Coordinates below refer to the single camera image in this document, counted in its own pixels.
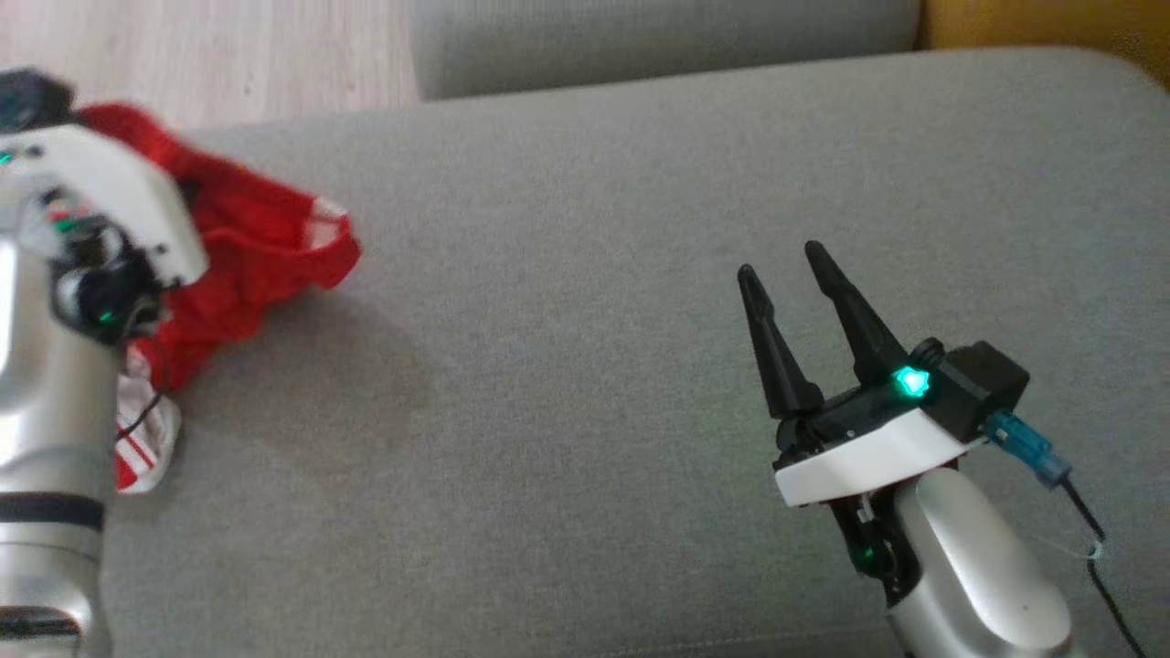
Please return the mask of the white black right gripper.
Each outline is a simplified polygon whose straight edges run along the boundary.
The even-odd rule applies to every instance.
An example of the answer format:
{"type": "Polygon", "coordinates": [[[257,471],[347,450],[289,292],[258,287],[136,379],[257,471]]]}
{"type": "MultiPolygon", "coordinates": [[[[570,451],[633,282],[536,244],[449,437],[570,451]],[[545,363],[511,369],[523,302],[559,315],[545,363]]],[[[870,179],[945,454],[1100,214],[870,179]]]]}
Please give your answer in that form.
{"type": "Polygon", "coordinates": [[[751,265],[737,285],[770,417],[782,421],[775,484],[790,507],[882,491],[968,452],[968,441],[927,413],[941,378],[906,366],[908,352],[823,242],[803,245],[815,285],[835,307],[862,388],[824,402],[794,361],[751,265]]]}

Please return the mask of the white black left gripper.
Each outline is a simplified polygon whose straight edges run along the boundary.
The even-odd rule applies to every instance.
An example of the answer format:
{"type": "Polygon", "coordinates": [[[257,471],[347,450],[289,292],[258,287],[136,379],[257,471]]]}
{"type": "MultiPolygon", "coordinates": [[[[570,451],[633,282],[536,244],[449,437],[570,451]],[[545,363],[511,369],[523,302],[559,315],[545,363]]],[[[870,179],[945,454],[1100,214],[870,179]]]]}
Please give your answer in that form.
{"type": "Polygon", "coordinates": [[[147,253],[163,285],[188,286],[208,256],[171,176],[117,139],[83,126],[4,136],[4,176],[51,176],[113,219],[147,253]]]}

